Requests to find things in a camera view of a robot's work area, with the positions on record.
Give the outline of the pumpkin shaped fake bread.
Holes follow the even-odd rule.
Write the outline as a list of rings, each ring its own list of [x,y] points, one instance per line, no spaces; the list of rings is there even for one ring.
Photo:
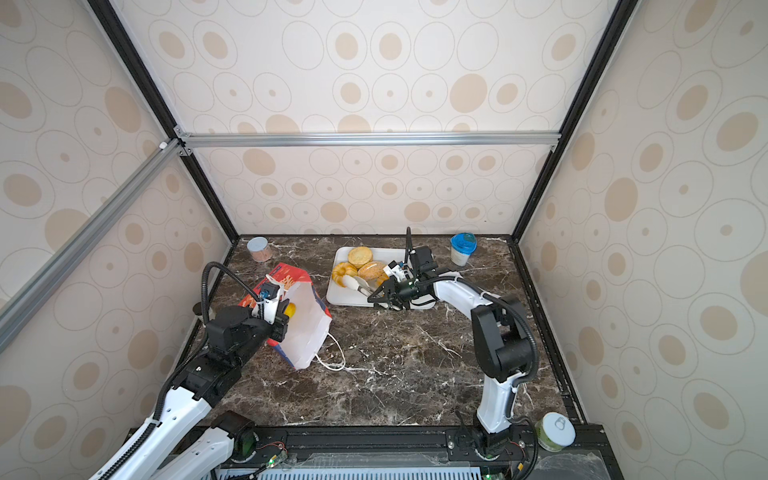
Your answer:
[[[355,265],[349,262],[341,262],[334,266],[332,270],[332,280],[340,287],[345,288],[344,278],[350,276],[355,278],[358,274],[358,269]]]

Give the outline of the oval fake bread roll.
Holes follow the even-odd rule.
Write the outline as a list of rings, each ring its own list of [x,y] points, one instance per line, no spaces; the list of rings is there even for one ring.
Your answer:
[[[380,285],[387,280],[388,274],[384,271],[387,266],[382,261],[372,260],[358,269],[358,276],[369,283]]]

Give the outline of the round fake bread bun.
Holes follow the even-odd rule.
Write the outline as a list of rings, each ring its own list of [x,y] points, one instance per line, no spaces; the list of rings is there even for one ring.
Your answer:
[[[355,247],[349,251],[347,261],[359,269],[373,260],[373,252],[365,246]]]

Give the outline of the red paper gift bag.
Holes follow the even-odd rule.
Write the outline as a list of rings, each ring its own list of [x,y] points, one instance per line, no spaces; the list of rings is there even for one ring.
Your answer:
[[[271,284],[271,280],[283,286],[284,297],[296,309],[287,323],[284,340],[279,343],[269,340],[268,343],[295,370],[306,369],[328,337],[332,317],[307,271],[279,263],[257,284],[254,291],[258,292],[262,286]]]

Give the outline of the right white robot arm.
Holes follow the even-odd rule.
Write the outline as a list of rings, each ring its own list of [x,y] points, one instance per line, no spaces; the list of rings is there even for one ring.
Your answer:
[[[414,246],[406,230],[401,261],[384,263],[367,247],[356,247],[334,266],[333,282],[362,295],[365,301],[392,311],[443,302],[471,322],[476,361],[483,372],[483,391],[476,425],[469,430],[473,447],[485,461],[497,459],[514,445],[514,431],[530,422],[514,416],[519,387],[535,379],[540,355],[521,302],[500,297],[438,265],[431,249]]]

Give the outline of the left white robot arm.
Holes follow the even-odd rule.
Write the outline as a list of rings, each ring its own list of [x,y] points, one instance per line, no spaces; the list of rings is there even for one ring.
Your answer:
[[[233,279],[254,304],[225,307],[212,315],[208,285],[212,270]],[[222,263],[208,263],[202,273],[198,312],[204,328],[201,344],[163,383],[141,427],[93,477],[151,478],[174,447],[241,379],[255,353],[269,339],[284,338],[289,304],[285,287],[272,276],[255,290]]]

